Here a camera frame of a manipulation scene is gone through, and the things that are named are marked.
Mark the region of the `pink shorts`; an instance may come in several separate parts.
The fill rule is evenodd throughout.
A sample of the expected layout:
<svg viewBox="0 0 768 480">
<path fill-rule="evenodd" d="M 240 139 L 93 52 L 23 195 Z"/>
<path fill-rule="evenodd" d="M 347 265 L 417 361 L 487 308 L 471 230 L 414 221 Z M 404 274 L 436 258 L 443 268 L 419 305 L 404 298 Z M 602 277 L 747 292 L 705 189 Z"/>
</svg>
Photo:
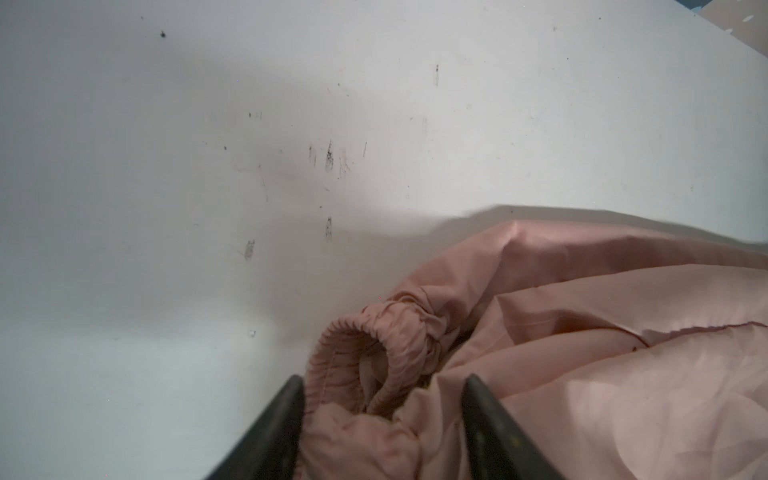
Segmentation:
<svg viewBox="0 0 768 480">
<path fill-rule="evenodd" d="M 512 221 L 333 321 L 300 479 L 466 479 L 483 380 L 569 479 L 767 475 L 767 258 L 604 224 Z"/>
</svg>

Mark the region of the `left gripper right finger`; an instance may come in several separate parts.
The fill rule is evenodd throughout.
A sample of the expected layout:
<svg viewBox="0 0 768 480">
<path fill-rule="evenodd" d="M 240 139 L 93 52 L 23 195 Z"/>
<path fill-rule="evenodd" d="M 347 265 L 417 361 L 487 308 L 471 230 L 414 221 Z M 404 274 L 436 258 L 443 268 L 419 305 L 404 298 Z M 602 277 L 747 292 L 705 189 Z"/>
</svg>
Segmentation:
<svg viewBox="0 0 768 480">
<path fill-rule="evenodd" d="M 563 480 L 475 374 L 463 386 L 461 411 L 474 480 Z"/>
</svg>

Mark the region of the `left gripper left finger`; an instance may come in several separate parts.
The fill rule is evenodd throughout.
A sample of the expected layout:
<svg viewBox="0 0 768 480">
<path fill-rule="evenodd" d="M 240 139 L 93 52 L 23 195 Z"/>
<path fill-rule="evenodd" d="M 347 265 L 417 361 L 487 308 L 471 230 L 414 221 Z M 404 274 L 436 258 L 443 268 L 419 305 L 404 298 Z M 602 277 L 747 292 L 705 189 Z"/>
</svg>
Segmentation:
<svg viewBox="0 0 768 480">
<path fill-rule="evenodd" d="M 207 479 L 293 479 L 304 409 L 303 378 L 292 375 Z"/>
</svg>

